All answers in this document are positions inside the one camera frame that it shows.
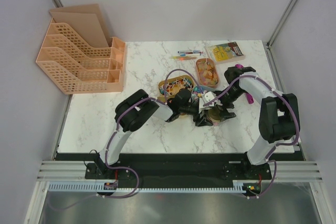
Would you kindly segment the magenta plastic scoop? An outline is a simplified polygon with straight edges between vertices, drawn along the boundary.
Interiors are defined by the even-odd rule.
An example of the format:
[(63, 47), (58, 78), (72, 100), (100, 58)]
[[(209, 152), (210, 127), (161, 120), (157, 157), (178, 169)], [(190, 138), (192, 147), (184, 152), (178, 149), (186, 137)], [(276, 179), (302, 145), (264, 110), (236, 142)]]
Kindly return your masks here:
[[(241, 64), (236, 64), (235, 67), (243, 68), (244, 66), (241, 65)], [(246, 97), (246, 100), (247, 100), (248, 104), (253, 104), (254, 103), (254, 99), (249, 93), (245, 93), (245, 97)]]

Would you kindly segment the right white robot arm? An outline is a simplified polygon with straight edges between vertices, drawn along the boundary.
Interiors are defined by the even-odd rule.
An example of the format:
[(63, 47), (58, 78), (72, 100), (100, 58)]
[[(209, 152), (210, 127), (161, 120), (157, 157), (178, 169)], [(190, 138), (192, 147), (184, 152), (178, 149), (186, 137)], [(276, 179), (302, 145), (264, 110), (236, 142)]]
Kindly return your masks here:
[(225, 108), (232, 109), (244, 93), (250, 94), (260, 105), (260, 136), (246, 152), (247, 162), (240, 166), (241, 174), (251, 179), (278, 146), (297, 144), (300, 133), (298, 100), (293, 93), (273, 89), (252, 67), (229, 67), (224, 76), (229, 86), (218, 96)]

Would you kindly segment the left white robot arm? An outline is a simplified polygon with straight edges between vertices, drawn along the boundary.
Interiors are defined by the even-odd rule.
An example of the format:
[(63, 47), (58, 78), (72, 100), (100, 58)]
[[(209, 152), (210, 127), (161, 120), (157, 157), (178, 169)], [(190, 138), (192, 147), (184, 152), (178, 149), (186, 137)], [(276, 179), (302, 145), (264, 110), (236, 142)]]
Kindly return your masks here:
[(115, 163), (130, 137), (140, 129), (151, 117), (165, 122), (172, 122), (180, 115), (192, 115), (197, 126), (210, 125), (206, 111), (215, 107), (215, 94), (208, 92), (198, 99), (192, 99), (188, 89), (181, 89), (174, 97), (162, 102), (150, 97), (143, 89), (122, 101), (115, 109), (115, 127), (110, 139), (100, 151), (102, 162), (97, 166), (97, 173), (103, 178), (111, 178), (115, 173)]

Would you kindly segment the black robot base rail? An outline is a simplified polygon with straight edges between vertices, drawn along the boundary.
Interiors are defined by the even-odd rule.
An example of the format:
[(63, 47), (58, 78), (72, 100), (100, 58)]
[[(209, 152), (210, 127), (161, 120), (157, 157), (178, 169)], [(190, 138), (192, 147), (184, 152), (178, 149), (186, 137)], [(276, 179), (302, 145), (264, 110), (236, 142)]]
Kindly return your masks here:
[(58, 153), (57, 161), (82, 161), (85, 179), (115, 179), (122, 186), (229, 186), (232, 180), (269, 180), (270, 166), (247, 163), (246, 154), (122, 153), (108, 169), (98, 154)]

